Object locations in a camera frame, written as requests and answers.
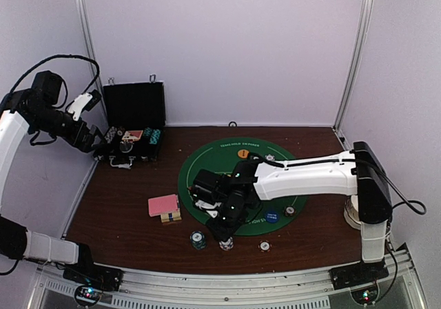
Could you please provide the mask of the clear round dealer puck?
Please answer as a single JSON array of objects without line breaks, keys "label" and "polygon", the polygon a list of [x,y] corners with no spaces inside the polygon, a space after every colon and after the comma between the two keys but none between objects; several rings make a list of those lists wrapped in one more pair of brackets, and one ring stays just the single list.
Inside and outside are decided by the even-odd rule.
[{"label": "clear round dealer puck", "polygon": [[119,150],[124,154],[131,152],[133,147],[134,143],[132,141],[121,141],[119,144]]}]

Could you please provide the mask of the red-backed card deck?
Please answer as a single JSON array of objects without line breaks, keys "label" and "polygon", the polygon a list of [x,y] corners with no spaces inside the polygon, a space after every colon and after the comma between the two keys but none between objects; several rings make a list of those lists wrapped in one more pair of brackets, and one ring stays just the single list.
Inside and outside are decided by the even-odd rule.
[{"label": "red-backed card deck", "polygon": [[147,200],[148,214],[150,217],[159,217],[162,224],[180,221],[181,207],[178,195],[165,195]]}]

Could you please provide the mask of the brown orange chip stack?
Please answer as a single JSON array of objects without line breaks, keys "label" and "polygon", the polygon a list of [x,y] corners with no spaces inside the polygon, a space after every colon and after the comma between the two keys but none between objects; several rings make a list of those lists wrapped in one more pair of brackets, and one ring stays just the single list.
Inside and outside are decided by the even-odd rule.
[{"label": "brown orange chip stack", "polygon": [[268,242],[268,241],[261,241],[261,242],[258,244],[258,249],[259,249],[261,252],[269,252],[269,251],[271,250],[271,244],[270,244],[270,242]]}]

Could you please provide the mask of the blue green chip stack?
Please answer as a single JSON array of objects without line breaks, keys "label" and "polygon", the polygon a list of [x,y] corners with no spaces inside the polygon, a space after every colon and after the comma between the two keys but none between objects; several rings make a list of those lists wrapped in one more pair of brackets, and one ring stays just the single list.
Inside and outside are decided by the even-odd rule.
[{"label": "blue green chip stack", "polygon": [[189,239],[192,247],[197,250],[202,250],[207,247],[205,235],[201,231],[194,231]]}]

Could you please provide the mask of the blue small blind button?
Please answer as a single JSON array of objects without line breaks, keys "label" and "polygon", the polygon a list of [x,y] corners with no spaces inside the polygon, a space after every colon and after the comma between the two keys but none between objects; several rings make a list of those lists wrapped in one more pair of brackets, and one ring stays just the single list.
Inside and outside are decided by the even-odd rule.
[{"label": "blue small blind button", "polygon": [[277,223],[280,219],[279,214],[274,210],[266,210],[264,218],[267,223]]}]

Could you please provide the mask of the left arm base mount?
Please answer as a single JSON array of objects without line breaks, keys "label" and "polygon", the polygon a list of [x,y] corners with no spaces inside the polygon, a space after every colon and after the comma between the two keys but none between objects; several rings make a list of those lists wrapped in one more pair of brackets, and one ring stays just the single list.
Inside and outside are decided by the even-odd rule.
[{"label": "left arm base mount", "polygon": [[82,307],[95,306],[105,292],[116,292],[121,287],[124,272],[117,268],[93,266],[91,271],[78,266],[61,266],[63,278],[78,284],[74,289],[74,300]]}]

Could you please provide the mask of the blue tan chip stack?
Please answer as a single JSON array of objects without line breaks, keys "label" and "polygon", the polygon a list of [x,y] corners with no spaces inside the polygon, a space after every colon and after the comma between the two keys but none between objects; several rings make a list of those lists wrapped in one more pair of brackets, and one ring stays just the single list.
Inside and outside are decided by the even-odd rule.
[{"label": "blue tan chip stack", "polygon": [[221,250],[229,251],[234,247],[234,240],[232,237],[230,237],[226,241],[219,241],[218,245]]}]

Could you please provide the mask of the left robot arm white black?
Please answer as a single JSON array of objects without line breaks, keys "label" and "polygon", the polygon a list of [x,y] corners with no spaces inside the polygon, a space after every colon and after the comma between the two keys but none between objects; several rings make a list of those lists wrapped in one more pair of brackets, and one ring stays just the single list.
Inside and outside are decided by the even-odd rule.
[{"label": "left robot arm white black", "polygon": [[[86,89],[72,102],[59,101],[60,91],[67,90],[65,80],[58,74],[37,68],[55,59],[77,59],[92,64],[95,74]],[[18,89],[21,82],[35,72],[30,88]],[[27,135],[30,145],[37,146],[37,137],[45,132],[54,143],[63,139],[73,148],[90,153],[105,144],[105,138],[96,127],[89,127],[81,115],[90,111],[101,100],[101,93],[92,86],[100,75],[98,63],[77,54],[56,54],[27,70],[1,101],[1,185],[6,184],[17,150]],[[28,230],[5,217],[1,218],[1,254],[15,262],[27,259],[68,266],[84,284],[99,278],[89,246],[56,239]]]}]

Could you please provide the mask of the aluminium front rail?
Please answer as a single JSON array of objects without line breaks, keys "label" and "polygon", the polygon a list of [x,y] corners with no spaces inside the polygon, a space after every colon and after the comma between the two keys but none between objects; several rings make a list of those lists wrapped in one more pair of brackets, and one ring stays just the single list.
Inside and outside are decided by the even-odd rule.
[{"label": "aluminium front rail", "polygon": [[185,275],[126,269],[117,292],[104,292],[93,308],[364,308],[360,296],[377,290],[374,308],[427,308],[407,249],[386,255],[389,276],[334,288],[330,269],[250,275]]}]

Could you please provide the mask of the stacked white bowls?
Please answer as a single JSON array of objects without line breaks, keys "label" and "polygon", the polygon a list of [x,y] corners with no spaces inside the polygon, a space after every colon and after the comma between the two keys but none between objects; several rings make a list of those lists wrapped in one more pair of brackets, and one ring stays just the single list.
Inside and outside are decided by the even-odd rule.
[{"label": "stacked white bowls", "polygon": [[344,218],[353,229],[361,229],[361,223],[358,216],[358,204],[355,199],[348,198],[345,201]]}]

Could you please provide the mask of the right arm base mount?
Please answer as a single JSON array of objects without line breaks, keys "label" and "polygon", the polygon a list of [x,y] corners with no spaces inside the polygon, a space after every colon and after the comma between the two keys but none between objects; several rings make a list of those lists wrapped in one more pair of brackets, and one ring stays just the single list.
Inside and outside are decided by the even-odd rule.
[{"label": "right arm base mount", "polygon": [[329,271],[334,290],[350,289],[351,298],[361,306],[373,305],[380,299],[378,281],[389,276],[385,267],[355,263]]}]

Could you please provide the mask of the teal chip row in case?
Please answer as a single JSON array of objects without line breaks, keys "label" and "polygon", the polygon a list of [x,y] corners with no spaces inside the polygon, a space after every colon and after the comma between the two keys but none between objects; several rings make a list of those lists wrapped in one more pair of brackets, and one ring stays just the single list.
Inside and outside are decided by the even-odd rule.
[{"label": "teal chip row in case", "polygon": [[159,139],[161,138],[162,130],[161,129],[153,129],[146,128],[143,131],[143,138],[148,140],[148,143],[151,145],[157,145]]}]

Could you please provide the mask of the orange big blind button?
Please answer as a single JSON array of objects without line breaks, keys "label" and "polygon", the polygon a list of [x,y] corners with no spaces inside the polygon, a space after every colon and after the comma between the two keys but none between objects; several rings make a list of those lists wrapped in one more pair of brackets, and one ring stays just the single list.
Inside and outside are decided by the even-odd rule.
[{"label": "orange big blind button", "polygon": [[249,156],[249,150],[246,149],[240,149],[237,152],[237,155],[241,158],[241,159],[247,159]]}]

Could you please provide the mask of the blue tan chip row case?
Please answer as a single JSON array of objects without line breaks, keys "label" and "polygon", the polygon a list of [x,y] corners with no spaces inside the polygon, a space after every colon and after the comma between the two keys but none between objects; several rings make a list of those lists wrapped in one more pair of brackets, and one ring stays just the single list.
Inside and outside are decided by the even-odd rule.
[{"label": "blue tan chip row case", "polygon": [[105,133],[105,140],[107,143],[111,143],[112,140],[114,139],[115,135],[116,135],[116,131],[117,129],[115,127],[111,127],[107,130],[107,132]]}]

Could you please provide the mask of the playing cards in case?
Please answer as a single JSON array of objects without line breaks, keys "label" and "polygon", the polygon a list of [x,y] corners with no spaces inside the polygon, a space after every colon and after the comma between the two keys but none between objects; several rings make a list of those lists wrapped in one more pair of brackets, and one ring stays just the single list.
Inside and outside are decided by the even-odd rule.
[{"label": "playing cards in case", "polygon": [[139,141],[143,136],[142,130],[128,130],[122,136],[122,141]]}]

